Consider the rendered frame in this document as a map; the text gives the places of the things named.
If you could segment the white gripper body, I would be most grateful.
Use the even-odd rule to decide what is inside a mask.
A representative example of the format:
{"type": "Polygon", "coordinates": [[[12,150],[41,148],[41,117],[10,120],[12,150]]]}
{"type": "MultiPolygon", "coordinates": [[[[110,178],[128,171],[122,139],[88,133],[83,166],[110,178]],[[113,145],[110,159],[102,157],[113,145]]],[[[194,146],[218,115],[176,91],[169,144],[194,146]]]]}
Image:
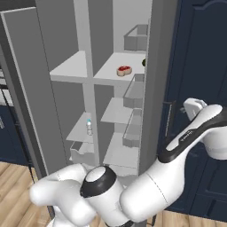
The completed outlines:
{"type": "Polygon", "coordinates": [[[206,106],[207,104],[201,99],[187,98],[184,101],[184,110],[186,111],[190,121],[192,121],[200,110],[206,106]]]}

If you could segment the grey fridge door with bins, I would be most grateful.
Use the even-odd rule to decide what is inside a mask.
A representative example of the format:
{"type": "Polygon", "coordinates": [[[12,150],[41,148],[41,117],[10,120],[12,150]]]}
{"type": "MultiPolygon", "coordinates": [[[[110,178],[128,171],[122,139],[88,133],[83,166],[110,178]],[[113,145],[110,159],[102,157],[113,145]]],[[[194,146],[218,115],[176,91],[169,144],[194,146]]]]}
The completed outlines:
{"type": "Polygon", "coordinates": [[[153,0],[145,62],[138,174],[155,161],[178,0],[153,0]]]}

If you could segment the grey fridge shelf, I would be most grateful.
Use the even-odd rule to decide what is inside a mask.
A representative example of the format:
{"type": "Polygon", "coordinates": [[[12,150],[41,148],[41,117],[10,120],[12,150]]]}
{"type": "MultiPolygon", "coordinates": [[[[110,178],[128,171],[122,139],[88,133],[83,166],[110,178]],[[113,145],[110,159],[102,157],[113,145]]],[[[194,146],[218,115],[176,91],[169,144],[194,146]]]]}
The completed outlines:
{"type": "Polygon", "coordinates": [[[132,114],[132,109],[123,105],[122,98],[111,98],[101,121],[127,124],[132,114]]]}
{"type": "Polygon", "coordinates": [[[84,82],[88,76],[84,51],[78,51],[50,71],[55,82],[84,82]]]}
{"type": "Polygon", "coordinates": [[[92,143],[93,136],[87,134],[86,122],[91,118],[90,113],[84,112],[77,123],[74,125],[72,130],[67,136],[67,141],[92,143]]]}
{"type": "Polygon", "coordinates": [[[127,147],[122,144],[122,134],[114,133],[108,146],[104,164],[137,168],[138,149],[127,147]]]}
{"type": "Polygon", "coordinates": [[[145,72],[145,68],[142,66],[144,58],[144,54],[114,52],[93,77],[93,82],[102,85],[129,84],[134,74],[145,72]],[[117,69],[121,66],[132,67],[132,73],[123,77],[118,76],[117,69]]]}

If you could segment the red frozen steak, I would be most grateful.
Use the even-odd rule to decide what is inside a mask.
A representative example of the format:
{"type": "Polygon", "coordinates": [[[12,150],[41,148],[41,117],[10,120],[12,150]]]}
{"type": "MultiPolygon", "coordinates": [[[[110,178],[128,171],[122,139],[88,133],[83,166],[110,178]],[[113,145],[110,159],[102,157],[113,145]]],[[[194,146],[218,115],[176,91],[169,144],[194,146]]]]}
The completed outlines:
{"type": "Polygon", "coordinates": [[[123,77],[127,74],[131,74],[132,73],[132,67],[130,66],[121,66],[117,68],[117,75],[120,77],[123,77]]]}

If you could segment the grey fridge drawer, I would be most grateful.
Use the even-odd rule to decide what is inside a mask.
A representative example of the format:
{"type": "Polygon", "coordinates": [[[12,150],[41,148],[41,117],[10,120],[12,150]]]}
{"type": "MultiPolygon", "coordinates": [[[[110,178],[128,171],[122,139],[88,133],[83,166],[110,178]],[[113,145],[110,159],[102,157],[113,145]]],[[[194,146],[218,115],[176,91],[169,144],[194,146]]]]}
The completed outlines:
{"type": "Polygon", "coordinates": [[[70,147],[73,163],[95,164],[94,145],[88,142],[73,142],[70,147]]]}

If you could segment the grey side-by-side fridge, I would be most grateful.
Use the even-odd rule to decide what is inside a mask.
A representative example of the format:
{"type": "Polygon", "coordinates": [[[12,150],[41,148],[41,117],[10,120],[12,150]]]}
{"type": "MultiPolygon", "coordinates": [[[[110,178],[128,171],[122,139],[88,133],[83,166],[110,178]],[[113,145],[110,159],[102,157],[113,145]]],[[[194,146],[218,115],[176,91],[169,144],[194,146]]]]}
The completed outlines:
{"type": "Polygon", "coordinates": [[[86,112],[91,115],[95,164],[107,165],[124,182],[137,177],[137,168],[104,164],[114,133],[123,135],[127,124],[103,122],[101,118],[111,98],[122,98],[129,84],[95,84],[93,77],[114,52],[126,51],[124,35],[137,24],[147,24],[152,15],[153,0],[35,0],[49,73],[78,51],[86,56],[88,76],[84,82],[55,82],[51,79],[61,136],[69,160],[73,141],[67,136],[86,112]]]}

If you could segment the plain grey fridge door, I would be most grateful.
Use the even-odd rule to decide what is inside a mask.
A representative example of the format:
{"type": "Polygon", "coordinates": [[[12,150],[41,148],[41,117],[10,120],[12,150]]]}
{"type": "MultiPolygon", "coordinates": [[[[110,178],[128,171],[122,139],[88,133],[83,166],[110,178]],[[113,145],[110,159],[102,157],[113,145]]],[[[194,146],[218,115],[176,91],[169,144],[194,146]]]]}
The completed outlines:
{"type": "Polygon", "coordinates": [[[0,17],[25,99],[27,121],[21,123],[39,177],[67,165],[35,7],[3,11],[0,17]]]}

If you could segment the grey door bin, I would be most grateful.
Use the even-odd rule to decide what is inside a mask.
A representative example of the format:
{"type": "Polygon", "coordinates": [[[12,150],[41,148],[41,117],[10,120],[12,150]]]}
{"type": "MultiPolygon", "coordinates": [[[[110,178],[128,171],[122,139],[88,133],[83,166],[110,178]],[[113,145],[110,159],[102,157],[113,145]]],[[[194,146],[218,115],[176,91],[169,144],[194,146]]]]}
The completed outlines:
{"type": "Polygon", "coordinates": [[[144,74],[134,74],[123,95],[123,105],[128,108],[142,108],[144,97],[144,74]]]}
{"type": "Polygon", "coordinates": [[[129,117],[128,125],[122,136],[122,144],[127,147],[139,147],[142,123],[142,110],[135,108],[129,117]]]}
{"type": "Polygon", "coordinates": [[[145,51],[147,46],[148,25],[137,24],[124,35],[126,51],[145,51]]]}

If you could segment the tall navy cupboard door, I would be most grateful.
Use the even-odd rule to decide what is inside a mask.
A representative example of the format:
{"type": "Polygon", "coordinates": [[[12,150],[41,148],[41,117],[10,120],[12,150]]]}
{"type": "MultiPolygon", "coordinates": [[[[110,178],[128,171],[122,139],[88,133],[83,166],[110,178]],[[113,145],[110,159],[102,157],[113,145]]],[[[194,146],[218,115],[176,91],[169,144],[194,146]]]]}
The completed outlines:
{"type": "MultiPolygon", "coordinates": [[[[169,105],[162,108],[158,150],[190,123],[180,108],[187,98],[227,107],[227,0],[179,0],[164,102],[176,100],[168,138],[169,105]]],[[[227,223],[227,160],[214,160],[202,143],[185,164],[185,187],[170,211],[227,223]]]]}

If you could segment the clear water bottle, blue cap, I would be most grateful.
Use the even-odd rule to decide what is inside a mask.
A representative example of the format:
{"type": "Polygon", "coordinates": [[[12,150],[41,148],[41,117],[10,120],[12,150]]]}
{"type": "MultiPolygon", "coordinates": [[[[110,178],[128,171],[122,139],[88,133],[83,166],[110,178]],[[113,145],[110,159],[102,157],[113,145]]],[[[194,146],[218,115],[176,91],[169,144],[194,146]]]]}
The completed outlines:
{"type": "Polygon", "coordinates": [[[92,132],[92,125],[91,125],[91,120],[90,119],[87,119],[86,128],[87,128],[87,134],[89,136],[92,136],[93,132],[92,132]]]}

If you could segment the navy base cupboards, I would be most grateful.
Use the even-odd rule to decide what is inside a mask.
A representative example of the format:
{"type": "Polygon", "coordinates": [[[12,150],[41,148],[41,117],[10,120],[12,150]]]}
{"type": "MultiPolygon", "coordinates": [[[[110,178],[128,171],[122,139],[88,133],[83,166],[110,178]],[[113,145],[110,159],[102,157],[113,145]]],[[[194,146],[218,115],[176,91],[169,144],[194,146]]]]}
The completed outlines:
{"type": "Polygon", "coordinates": [[[0,161],[28,166],[27,143],[13,106],[0,106],[0,161]]]}

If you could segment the dark appliance with pale racks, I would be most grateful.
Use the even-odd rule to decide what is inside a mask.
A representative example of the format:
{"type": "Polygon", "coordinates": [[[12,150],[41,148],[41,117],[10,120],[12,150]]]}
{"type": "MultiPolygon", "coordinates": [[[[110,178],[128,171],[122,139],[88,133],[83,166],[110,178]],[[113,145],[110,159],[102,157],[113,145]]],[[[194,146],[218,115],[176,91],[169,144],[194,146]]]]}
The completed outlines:
{"type": "Polygon", "coordinates": [[[8,90],[6,80],[4,79],[3,70],[0,68],[0,105],[13,106],[12,97],[8,90]]]}

